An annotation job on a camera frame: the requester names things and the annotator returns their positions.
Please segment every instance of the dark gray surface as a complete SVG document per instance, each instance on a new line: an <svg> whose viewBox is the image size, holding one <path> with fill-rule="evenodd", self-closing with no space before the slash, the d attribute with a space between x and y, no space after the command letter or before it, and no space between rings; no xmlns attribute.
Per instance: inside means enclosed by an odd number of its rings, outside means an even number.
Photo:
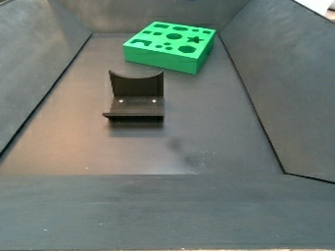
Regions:
<svg viewBox="0 0 335 251"><path fill-rule="evenodd" d="M335 25L252 0L222 37L287 173L335 181Z"/></svg>
<svg viewBox="0 0 335 251"><path fill-rule="evenodd" d="M335 186L292 176L1 176L0 249L335 248Z"/></svg>
<svg viewBox="0 0 335 251"><path fill-rule="evenodd" d="M56 1L0 6L0 152L91 33Z"/></svg>
<svg viewBox="0 0 335 251"><path fill-rule="evenodd" d="M216 38L198 75L166 71L163 126L112 127L108 70L162 69L124 61L132 34L95 35L17 141L1 175L280 174L235 68Z"/></svg>
<svg viewBox="0 0 335 251"><path fill-rule="evenodd" d="M99 33L137 32L162 21L222 29L248 0L60 0Z"/></svg>

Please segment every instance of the green shape sorter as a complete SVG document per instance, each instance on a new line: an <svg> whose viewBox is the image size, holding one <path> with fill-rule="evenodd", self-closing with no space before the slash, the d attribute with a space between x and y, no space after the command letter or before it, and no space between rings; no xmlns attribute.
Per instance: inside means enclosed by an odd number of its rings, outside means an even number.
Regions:
<svg viewBox="0 0 335 251"><path fill-rule="evenodd" d="M123 44L125 61L196 75L214 48L215 33L153 22Z"/></svg>

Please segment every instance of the circular hole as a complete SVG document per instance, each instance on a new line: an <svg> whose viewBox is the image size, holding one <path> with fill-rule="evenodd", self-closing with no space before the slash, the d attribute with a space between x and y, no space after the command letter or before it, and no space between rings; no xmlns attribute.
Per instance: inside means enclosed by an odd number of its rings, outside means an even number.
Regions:
<svg viewBox="0 0 335 251"><path fill-rule="evenodd" d="M178 39L180 39L183 36L180 35L180 34L178 34L178 33L171 33L171 34L168 34L167 35L167 38L168 39L172 39L172 40L178 40Z"/></svg>

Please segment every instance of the bin floor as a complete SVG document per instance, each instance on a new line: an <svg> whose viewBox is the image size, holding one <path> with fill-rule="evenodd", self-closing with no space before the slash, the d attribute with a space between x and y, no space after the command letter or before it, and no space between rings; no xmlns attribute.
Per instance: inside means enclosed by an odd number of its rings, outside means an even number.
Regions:
<svg viewBox="0 0 335 251"><path fill-rule="evenodd" d="M116 124L108 70L155 75L124 62L131 35L95 35L0 164L0 175L280 174L227 51L216 38L199 75L166 71L166 120Z"/></svg>

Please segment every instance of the white wall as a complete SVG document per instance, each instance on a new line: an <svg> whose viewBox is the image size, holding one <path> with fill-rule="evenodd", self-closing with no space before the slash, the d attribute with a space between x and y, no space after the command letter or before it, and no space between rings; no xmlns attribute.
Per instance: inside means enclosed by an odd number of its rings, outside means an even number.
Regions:
<svg viewBox="0 0 335 251"><path fill-rule="evenodd" d="M318 14L323 15L326 14L331 4L335 5L334 0L295 0L296 2L302 3Z"/></svg>

